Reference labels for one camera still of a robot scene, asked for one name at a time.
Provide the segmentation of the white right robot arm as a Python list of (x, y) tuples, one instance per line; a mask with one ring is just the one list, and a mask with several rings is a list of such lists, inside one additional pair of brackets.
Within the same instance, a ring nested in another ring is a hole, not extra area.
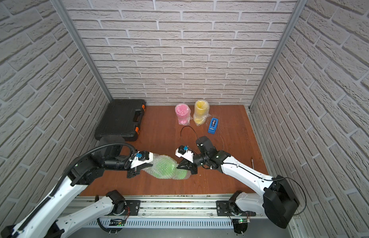
[(176, 149), (176, 156), (183, 158), (178, 165), (179, 169), (196, 175), (198, 167), (207, 166), (237, 179), (259, 195), (259, 199), (254, 202), (247, 193), (235, 192), (228, 201), (228, 215), (249, 215), (254, 212), (264, 214), (282, 229), (288, 226), (299, 207), (299, 200), (285, 177), (278, 175), (274, 178), (244, 165), (230, 153), (217, 150), (206, 136), (200, 137), (196, 145), (199, 154), (194, 154), (183, 145)]

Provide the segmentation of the blue tape dispenser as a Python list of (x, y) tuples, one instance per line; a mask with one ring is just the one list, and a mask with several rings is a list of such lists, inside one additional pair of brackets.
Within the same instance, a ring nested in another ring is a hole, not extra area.
[(217, 127), (218, 127), (219, 120), (217, 118), (212, 118), (209, 127), (208, 127), (208, 133), (209, 134), (215, 134)]

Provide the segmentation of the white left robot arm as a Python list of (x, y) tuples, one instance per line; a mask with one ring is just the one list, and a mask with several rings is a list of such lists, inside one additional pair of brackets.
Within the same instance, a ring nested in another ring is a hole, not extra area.
[(153, 159), (153, 153), (137, 151), (132, 145), (121, 142), (91, 149), (75, 158), (42, 202), (21, 222), (5, 227), (1, 237), (65, 238), (104, 215), (130, 214), (125, 198), (113, 190), (78, 212), (66, 217), (60, 216), (106, 170), (126, 171), (127, 177), (132, 178), (141, 169), (151, 167)]

